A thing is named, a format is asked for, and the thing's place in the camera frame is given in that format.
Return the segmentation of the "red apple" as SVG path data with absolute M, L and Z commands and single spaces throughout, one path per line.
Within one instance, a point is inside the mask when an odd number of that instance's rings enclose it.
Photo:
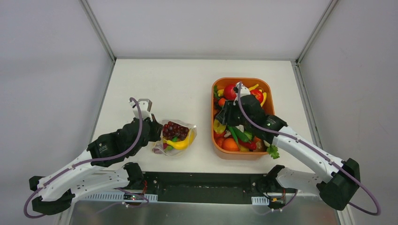
M 235 85 L 230 84 L 228 86 L 226 86 L 224 88 L 224 92 L 223 92 L 223 96 L 227 99 L 227 100 L 235 100 L 237 97 L 237 94 L 235 92 Z

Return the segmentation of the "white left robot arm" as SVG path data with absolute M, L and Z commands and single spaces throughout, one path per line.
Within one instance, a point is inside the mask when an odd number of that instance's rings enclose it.
M 24 205 L 24 213 L 30 204 L 37 217 L 55 215 L 72 204 L 92 194 L 109 189 L 139 189 L 143 174 L 138 163 L 126 163 L 118 170 L 93 176 L 108 167 L 136 155 L 149 142 L 161 139 L 162 125 L 154 117 L 134 118 L 122 128 L 100 135 L 91 142 L 76 159 L 47 177 L 29 179 L 33 194 Z

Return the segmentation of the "yellow chili pepper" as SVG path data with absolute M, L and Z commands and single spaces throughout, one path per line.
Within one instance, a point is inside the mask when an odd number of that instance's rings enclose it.
M 166 140 L 166 144 L 172 146 L 176 150 L 184 150 L 184 149 L 188 148 L 193 143 L 196 136 L 197 136 L 196 130 L 191 129 L 188 132 L 187 137 L 183 141 L 173 142 L 171 140 Z

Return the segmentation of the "dark grape bunch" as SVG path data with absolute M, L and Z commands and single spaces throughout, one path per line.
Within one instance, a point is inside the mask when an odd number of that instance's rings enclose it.
M 163 126 L 162 136 L 164 139 L 172 140 L 173 142 L 183 141 L 189 131 L 188 127 L 169 121 Z

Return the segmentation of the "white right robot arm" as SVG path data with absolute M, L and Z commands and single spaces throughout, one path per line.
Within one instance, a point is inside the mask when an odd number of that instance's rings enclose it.
M 312 173 L 276 165 L 267 175 L 267 188 L 278 192 L 293 188 L 318 195 L 328 206 L 343 210 L 359 189 L 360 166 L 352 158 L 340 159 L 301 138 L 288 124 L 275 115 L 266 114 L 259 101 L 246 95 L 227 100 L 214 115 L 217 122 L 258 138 L 267 147 L 288 152 L 308 166 Z

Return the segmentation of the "yellow bell pepper slice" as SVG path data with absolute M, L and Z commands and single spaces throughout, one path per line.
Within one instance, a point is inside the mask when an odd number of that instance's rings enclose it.
M 220 121 L 215 119 L 213 122 L 213 130 L 218 135 L 222 134 L 226 130 L 226 125 L 223 125 Z

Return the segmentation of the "clear zip top bag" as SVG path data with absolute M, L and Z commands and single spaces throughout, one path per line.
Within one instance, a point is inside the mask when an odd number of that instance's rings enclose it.
M 152 147 L 152 153 L 179 157 L 192 145 L 197 136 L 197 126 L 181 120 L 162 120 L 160 141 Z

